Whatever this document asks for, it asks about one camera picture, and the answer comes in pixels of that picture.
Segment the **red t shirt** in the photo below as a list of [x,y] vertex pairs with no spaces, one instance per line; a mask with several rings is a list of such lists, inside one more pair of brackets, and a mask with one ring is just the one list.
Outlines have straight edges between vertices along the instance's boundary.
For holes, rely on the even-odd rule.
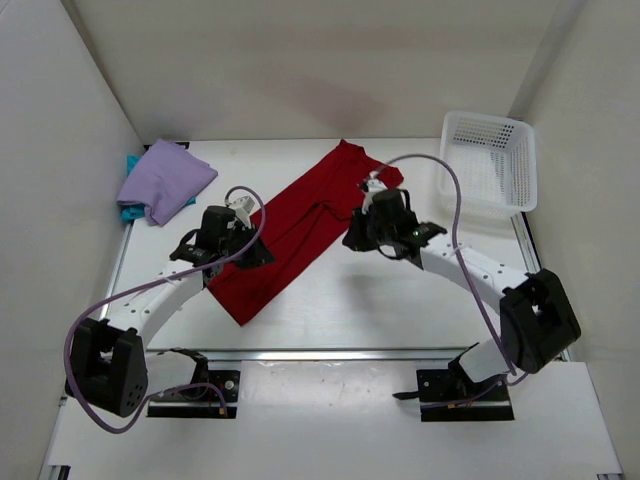
[[275,261],[248,270],[227,265],[208,286],[238,325],[250,322],[346,232],[364,200],[359,184],[381,165],[342,140],[266,204],[261,240]]

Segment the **lavender t shirt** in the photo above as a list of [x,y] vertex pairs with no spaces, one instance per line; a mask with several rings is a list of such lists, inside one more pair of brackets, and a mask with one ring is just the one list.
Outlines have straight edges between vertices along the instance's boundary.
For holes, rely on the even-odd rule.
[[127,176],[117,203],[142,205],[150,225],[164,226],[217,176],[214,168],[183,146],[159,139]]

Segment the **teal t shirt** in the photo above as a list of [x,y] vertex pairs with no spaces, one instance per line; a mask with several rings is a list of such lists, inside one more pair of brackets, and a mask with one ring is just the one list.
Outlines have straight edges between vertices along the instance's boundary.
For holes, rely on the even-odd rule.
[[199,177],[206,170],[197,159],[173,154],[127,157],[127,179],[117,197],[121,219],[146,218],[164,225],[182,208],[195,203]]

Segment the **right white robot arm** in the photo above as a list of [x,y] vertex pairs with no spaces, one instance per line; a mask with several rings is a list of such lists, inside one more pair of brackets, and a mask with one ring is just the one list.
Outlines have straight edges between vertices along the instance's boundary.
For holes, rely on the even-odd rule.
[[554,272],[520,271],[454,241],[445,228],[417,219],[404,189],[375,182],[364,194],[344,246],[377,251],[443,277],[499,317],[495,339],[469,347],[450,363],[449,387],[455,396],[470,400],[486,380],[511,369],[536,374],[580,338],[581,327]]

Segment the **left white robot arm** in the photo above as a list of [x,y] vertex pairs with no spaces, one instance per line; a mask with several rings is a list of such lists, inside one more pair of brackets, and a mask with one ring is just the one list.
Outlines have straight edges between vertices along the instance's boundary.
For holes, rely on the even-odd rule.
[[226,268],[273,262],[250,219],[253,208],[248,196],[207,207],[200,227],[182,237],[151,288],[126,295],[110,316],[85,318],[72,329],[65,344],[68,395],[85,409],[126,418],[139,415],[151,397],[180,392],[195,401],[214,391],[208,360],[199,352],[147,349],[168,320]]

